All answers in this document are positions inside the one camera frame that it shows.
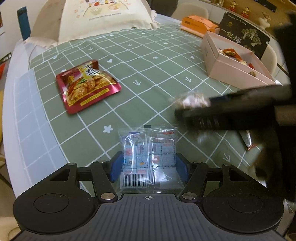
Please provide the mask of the clear bag of small cubes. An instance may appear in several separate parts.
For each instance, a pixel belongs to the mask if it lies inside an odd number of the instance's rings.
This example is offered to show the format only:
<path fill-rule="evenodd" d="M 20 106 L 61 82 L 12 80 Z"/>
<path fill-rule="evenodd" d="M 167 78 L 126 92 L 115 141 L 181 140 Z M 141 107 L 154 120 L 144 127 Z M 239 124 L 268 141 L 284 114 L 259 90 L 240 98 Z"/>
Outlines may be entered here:
<path fill-rule="evenodd" d="M 118 134 L 123 153 L 121 190 L 162 193 L 184 187 L 177 173 L 177 126 L 120 129 Z"/>

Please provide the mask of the round pastry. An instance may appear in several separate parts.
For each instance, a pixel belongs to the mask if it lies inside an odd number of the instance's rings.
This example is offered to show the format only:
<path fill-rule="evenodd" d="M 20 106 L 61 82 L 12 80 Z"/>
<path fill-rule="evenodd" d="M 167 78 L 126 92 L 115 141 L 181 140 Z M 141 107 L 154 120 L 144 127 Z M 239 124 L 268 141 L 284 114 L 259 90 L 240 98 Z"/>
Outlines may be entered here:
<path fill-rule="evenodd" d="M 207 108 L 211 106 L 210 99 L 203 93 L 189 91 L 171 100 L 177 109 Z"/>

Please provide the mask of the beige chair right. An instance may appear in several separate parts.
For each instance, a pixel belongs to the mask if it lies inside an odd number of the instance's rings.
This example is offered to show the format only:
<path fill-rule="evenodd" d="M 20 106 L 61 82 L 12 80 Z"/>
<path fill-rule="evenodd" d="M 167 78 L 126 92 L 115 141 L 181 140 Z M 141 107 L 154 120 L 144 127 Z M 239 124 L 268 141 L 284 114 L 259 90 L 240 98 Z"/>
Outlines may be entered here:
<path fill-rule="evenodd" d="M 278 58 L 274 49 L 268 45 L 261 58 L 262 64 L 267 68 L 271 75 L 276 71 Z"/>

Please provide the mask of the pink open gift box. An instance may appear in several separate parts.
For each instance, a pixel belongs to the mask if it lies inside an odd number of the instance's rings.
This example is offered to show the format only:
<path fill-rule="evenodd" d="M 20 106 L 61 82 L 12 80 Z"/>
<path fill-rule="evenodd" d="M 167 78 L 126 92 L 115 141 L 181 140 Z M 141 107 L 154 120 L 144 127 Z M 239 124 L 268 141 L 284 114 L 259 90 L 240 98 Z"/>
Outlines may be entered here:
<path fill-rule="evenodd" d="M 206 32 L 201 43 L 209 77 L 239 89 L 275 85 L 258 57 L 247 48 L 216 33 Z"/>

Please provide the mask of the red foil meat snack pouch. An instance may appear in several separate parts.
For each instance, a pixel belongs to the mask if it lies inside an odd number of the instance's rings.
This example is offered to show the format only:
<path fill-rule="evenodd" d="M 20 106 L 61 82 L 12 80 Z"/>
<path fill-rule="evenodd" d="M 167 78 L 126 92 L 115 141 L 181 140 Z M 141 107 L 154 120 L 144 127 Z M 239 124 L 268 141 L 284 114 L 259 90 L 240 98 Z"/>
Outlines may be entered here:
<path fill-rule="evenodd" d="M 121 91 L 116 79 L 90 60 L 56 76 L 67 113 L 75 114 Z"/>

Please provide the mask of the white vase figurine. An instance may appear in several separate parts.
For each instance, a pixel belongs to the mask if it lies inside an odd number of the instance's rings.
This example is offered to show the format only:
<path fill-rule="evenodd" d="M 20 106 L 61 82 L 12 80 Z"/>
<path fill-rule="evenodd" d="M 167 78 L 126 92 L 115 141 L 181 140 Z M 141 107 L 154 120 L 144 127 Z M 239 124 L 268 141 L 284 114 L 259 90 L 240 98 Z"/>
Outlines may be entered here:
<path fill-rule="evenodd" d="M 262 17 L 258 18 L 260 28 L 262 28 L 263 30 L 265 30 L 266 28 L 269 28 L 270 27 L 270 23 L 269 23 L 270 20 L 271 20 L 271 18 L 269 16 L 269 14 L 263 11 Z"/>

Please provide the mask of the black plum snack bag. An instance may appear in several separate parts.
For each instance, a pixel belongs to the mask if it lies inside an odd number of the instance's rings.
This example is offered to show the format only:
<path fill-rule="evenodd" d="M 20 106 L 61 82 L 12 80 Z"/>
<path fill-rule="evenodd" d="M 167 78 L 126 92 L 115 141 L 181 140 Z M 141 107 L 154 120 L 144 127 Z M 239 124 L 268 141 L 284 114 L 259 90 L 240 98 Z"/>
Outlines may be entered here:
<path fill-rule="evenodd" d="M 229 12 L 223 15 L 219 27 L 219 35 L 249 49 L 259 59 L 270 42 L 270 37 L 264 32 Z"/>

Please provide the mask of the red gold figurine right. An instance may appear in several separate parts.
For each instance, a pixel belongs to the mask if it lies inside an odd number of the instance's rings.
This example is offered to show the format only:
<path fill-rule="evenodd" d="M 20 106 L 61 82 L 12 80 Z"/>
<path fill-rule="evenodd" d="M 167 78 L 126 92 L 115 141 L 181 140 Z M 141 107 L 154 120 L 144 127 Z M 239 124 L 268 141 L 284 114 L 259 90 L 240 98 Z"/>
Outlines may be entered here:
<path fill-rule="evenodd" d="M 241 16 L 243 16 L 246 19 L 249 19 L 249 13 L 250 13 L 250 9 L 246 6 L 241 12 Z"/>

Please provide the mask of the red gold figurine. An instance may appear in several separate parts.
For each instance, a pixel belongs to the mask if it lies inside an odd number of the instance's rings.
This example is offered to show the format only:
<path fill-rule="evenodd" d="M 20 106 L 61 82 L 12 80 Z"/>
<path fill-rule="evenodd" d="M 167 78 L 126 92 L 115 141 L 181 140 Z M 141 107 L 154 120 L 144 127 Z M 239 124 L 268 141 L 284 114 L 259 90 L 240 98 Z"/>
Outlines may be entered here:
<path fill-rule="evenodd" d="M 230 6 L 228 7 L 228 9 L 229 9 L 230 11 L 236 12 L 236 7 L 237 7 L 237 6 L 238 6 L 238 3 L 236 3 L 235 0 L 232 0 L 232 1 L 230 2 Z"/>
<path fill-rule="evenodd" d="M 249 13 L 250 13 L 250 9 L 246 6 L 241 12 L 241 16 L 243 16 L 246 19 L 249 19 Z"/>

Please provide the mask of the green grid tablecloth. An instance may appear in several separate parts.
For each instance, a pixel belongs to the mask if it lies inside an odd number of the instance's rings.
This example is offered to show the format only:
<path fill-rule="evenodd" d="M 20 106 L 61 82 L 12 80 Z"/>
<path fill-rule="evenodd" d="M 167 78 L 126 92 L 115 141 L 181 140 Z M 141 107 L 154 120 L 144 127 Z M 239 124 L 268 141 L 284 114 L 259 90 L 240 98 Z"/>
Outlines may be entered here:
<path fill-rule="evenodd" d="M 173 101 L 195 91 L 207 97 L 236 88 L 207 76 L 201 40 L 163 25 L 67 42 L 48 50 L 18 43 L 4 92 L 4 149 L 15 195 L 63 165 L 108 161 L 122 149 L 119 131 L 174 126 Z M 56 75 L 96 59 L 121 92 L 67 113 Z"/>

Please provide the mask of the red gold figurine left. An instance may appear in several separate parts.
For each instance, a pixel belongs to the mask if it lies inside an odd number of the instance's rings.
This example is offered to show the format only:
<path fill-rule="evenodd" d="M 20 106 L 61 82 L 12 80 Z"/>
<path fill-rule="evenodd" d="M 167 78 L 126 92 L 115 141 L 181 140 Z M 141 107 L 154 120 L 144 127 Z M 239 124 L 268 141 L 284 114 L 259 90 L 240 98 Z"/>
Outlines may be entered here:
<path fill-rule="evenodd" d="M 232 1 L 230 2 L 230 6 L 228 7 L 228 9 L 229 9 L 230 11 L 236 12 L 236 7 L 237 7 L 237 6 L 238 6 L 238 3 L 236 3 L 235 0 L 232 0 Z"/>

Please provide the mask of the orange cardboard box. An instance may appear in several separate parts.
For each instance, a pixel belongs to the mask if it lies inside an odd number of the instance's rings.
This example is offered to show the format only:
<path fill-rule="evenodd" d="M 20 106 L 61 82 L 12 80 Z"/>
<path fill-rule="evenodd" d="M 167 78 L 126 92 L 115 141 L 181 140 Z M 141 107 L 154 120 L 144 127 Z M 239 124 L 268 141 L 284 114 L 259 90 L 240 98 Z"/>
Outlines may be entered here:
<path fill-rule="evenodd" d="M 218 25 L 212 23 L 208 19 L 196 15 L 184 17 L 180 29 L 200 38 L 203 38 L 207 32 L 218 34 L 220 31 Z"/>

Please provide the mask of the beige chair behind cover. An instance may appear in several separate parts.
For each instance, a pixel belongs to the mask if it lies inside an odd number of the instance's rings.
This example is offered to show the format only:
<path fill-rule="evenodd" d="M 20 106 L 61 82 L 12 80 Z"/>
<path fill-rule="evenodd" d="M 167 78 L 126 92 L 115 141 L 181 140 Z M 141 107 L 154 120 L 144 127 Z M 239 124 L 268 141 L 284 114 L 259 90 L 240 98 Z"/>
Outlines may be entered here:
<path fill-rule="evenodd" d="M 206 8 L 194 3 L 181 3 L 172 14 L 172 18 L 182 20 L 184 17 L 196 15 L 208 19 L 209 12 Z"/>

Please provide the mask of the cream cartoon food cover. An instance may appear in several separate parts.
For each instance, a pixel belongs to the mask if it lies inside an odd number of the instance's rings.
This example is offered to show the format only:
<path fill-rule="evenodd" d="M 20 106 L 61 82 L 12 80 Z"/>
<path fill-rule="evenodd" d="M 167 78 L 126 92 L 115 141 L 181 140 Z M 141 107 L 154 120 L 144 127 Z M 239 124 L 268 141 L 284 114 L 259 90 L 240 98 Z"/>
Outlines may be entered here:
<path fill-rule="evenodd" d="M 26 40 L 44 48 L 132 28 L 155 30 L 147 1 L 47 1 Z"/>

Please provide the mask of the teal bottle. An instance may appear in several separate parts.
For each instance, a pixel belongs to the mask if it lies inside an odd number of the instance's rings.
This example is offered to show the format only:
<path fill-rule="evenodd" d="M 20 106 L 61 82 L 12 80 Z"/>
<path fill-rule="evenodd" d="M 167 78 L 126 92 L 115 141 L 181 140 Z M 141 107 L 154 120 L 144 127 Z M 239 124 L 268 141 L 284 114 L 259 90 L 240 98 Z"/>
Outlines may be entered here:
<path fill-rule="evenodd" d="M 26 6 L 17 10 L 17 17 L 18 17 L 18 24 L 20 27 L 22 39 L 25 41 L 30 37 L 30 34 L 31 34 L 31 28 L 30 28 Z"/>

